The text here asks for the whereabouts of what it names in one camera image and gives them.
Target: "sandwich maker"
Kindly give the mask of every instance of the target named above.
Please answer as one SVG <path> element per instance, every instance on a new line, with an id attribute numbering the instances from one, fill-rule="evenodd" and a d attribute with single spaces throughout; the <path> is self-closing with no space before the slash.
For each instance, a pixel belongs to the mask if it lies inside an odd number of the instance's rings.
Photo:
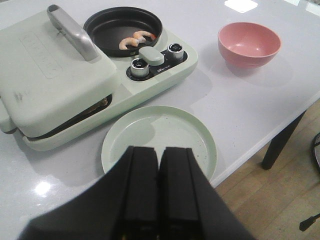
<path id="1" fill-rule="evenodd" d="M 110 16 L 133 23 L 109 27 Z M 116 7 L 93 15 L 84 29 L 51 5 L 1 30 L 0 129 L 19 129 L 29 147 L 50 150 L 183 80 L 195 69 L 197 52 L 159 21 L 156 39 L 146 37 L 131 50 L 117 55 L 100 45 L 112 36 L 101 32 L 145 31 L 148 24 L 141 23 L 152 19 L 158 18 L 143 9 Z"/>

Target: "frying pan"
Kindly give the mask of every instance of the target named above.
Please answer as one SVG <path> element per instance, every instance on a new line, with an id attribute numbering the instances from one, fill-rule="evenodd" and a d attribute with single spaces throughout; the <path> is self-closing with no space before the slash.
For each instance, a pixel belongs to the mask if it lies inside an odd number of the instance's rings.
<path id="1" fill-rule="evenodd" d="M 153 47 L 162 33 L 162 23 L 153 13 L 141 8 L 122 6 L 108 8 L 92 15 L 83 26 L 91 40 L 107 56 L 129 57 L 139 53 L 145 46 Z M 127 46 L 128 50 L 120 50 L 122 39 L 133 37 L 136 31 L 147 31 L 156 36 L 155 40 L 145 37 L 146 42 L 138 47 Z"/>

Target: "white table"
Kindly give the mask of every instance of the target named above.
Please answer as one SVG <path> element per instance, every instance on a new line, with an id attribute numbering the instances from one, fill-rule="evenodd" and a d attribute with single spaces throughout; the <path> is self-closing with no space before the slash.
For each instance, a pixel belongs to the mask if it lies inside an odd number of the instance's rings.
<path id="1" fill-rule="evenodd" d="M 9 0 L 0 3 L 0 29 L 51 4 L 80 24 L 116 6 L 156 14 L 164 27 L 197 50 L 199 61 L 184 82 L 142 106 L 182 108 L 208 127 L 218 151 L 211 180 L 216 186 L 320 98 L 320 18 L 315 14 L 319 7 L 305 0 L 255 2 L 256 8 L 240 13 L 225 6 L 224 0 Z M 232 22 L 256 22 L 273 29 L 282 39 L 282 49 L 261 68 L 227 65 L 218 51 L 217 33 Z M 15 239 L 31 218 L 72 199 L 104 174 L 101 147 L 114 122 L 47 152 L 28 148 L 18 132 L 0 133 L 2 240 Z"/>

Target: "cooked shrimp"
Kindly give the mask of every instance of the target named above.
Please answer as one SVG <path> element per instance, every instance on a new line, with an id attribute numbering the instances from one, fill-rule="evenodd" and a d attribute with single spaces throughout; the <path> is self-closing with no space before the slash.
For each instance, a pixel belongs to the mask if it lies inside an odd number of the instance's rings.
<path id="1" fill-rule="evenodd" d="M 127 45 L 131 45 L 134 47 L 138 47 L 139 45 L 139 40 L 133 38 L 133 37 L 127 37 L 125 39 L 123 39 L 120 43 L 119 43 L 119 49 L 120 50 L 127 50 Z"/>
<path id="2" fill-rule="evenodd" d="M 136 31 L 133 34 L 133 37 L 138 39 L 139 43 L 142 44 L 146 42 L 146 39 L 143 36 L 151 38 L 152 41 L 156 39 L 156 36 L 148 31 Z"/>

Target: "black table leg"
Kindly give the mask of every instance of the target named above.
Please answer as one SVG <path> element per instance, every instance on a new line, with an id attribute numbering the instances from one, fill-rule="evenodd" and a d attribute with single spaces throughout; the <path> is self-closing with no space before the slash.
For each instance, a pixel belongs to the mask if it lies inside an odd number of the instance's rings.
<path id="1" fill-rule="evenodd" d="M 290 136 L 296 129 L 298 123 L 300 122 L 304 114 L 305 114 L 305 111 L 271 140 L 271 143 L 262 161 L 263 169 L 265 170 L 270 169 L 274 165 L 279 154 L 281 153 L 282 149 L 285 147 Z"/>

